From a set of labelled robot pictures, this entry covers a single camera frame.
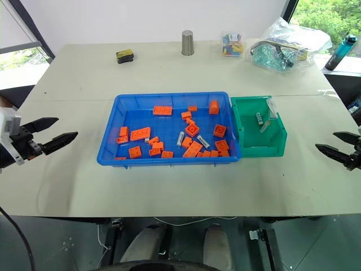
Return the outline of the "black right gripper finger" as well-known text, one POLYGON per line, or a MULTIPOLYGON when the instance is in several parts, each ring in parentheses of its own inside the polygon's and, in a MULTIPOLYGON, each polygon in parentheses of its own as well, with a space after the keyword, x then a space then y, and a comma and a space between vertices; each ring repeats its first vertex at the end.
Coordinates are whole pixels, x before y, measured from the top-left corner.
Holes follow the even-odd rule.
POLYGON ((329 145, 316 144, 315 147, 325 156, 343 164, 345 167, 350 167, 350 156, 348 154, 344 154, 329 145))
POLYGON ((334 136, 339 138, 340 140, 353 145, 354 147, 359 146, 360 147, 360 135, 354 134, 350 132, 334 132, 334 136))

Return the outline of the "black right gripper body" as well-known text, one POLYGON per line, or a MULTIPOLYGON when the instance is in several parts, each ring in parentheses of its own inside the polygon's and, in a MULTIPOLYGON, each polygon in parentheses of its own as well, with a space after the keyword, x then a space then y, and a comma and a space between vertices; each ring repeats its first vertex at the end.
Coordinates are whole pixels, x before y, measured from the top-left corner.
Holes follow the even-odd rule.
POLYGON ((349 171, 352 171, 354 169, 360 169, 360 160, 361 160, 360 151, 355 151, 352 154, 350 154, 347 160, 345 161, 345 167, 349 171))

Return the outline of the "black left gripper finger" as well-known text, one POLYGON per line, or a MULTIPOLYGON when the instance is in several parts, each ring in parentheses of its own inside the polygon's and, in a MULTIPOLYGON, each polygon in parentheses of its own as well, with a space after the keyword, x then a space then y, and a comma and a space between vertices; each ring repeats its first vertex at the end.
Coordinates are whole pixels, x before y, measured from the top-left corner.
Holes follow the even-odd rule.
POLYGON ((59 119, 57 117, 43 117, 34 121, 31 121, 27 124, 22 125, 30 133, 41 132, 45 129, 48 129, 54 123, 56 123, 59 119))
POLYGON ((78 132, 63 133, 51 141, 42 145, 42 151, 45 155, 49 155, 66 145, 70 144, 78 135, 78 132))

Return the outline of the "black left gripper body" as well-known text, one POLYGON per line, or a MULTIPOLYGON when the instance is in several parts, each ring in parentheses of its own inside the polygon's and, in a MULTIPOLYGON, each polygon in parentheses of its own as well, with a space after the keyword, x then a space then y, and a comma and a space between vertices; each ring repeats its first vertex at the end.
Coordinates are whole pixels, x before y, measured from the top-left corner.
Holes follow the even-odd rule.
POLYGON ((12 145, 24 160, 32 160, 43 153, 40 145, 33 141, 33 133, 36 132, 30 126, 21 126, 18 134, 10 135, 12 145))

